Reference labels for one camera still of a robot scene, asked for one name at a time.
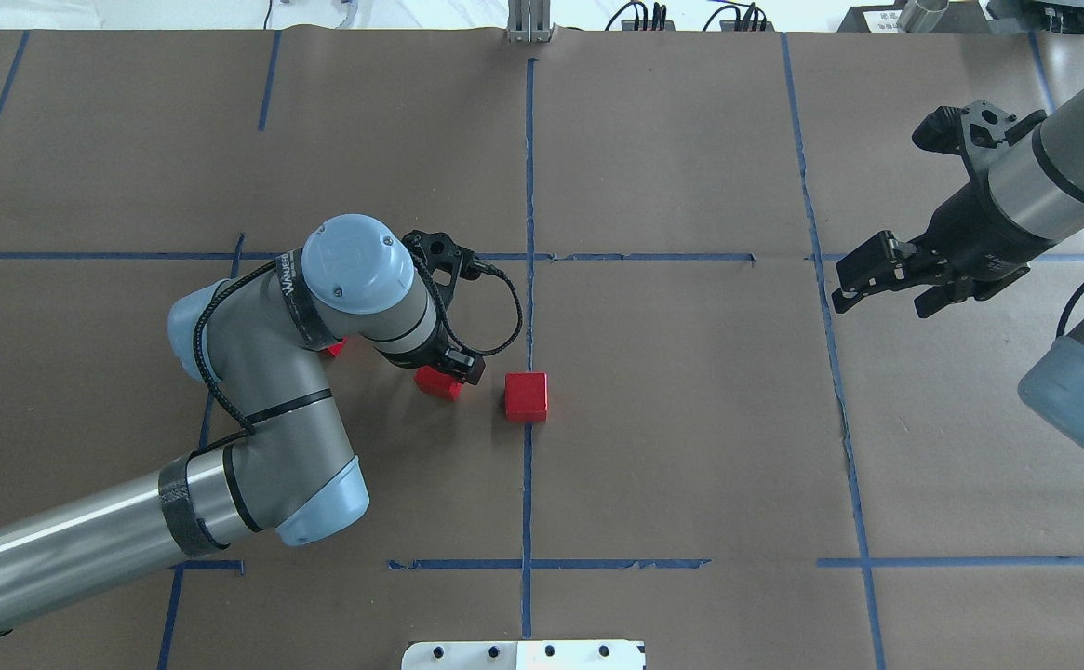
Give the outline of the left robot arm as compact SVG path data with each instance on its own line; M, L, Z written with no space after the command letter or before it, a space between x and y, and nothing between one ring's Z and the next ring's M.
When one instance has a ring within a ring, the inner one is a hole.
M276 531L289 546L367 510L321 353L352 338L401 369L477 384L488 351L448 315L462 280L504 272L448 234L349 212L236 279L188 294L167 335L234 428L159 471L0 529L0 637L138 578Z

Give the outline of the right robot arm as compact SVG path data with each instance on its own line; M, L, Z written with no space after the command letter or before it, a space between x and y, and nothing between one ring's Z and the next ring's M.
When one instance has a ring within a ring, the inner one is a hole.
M984 100L937 107L912 136L917 149L962 158L967 181L934 209L925 232L882 230L836 262L831 302L843 314L883 292L916 286L928 318L985 302L1030 265L1084 229L1084 88L1051 112L1025 117ZM1022 402L1084 449L1084 280L1059 314L1051 348L1018 382Z

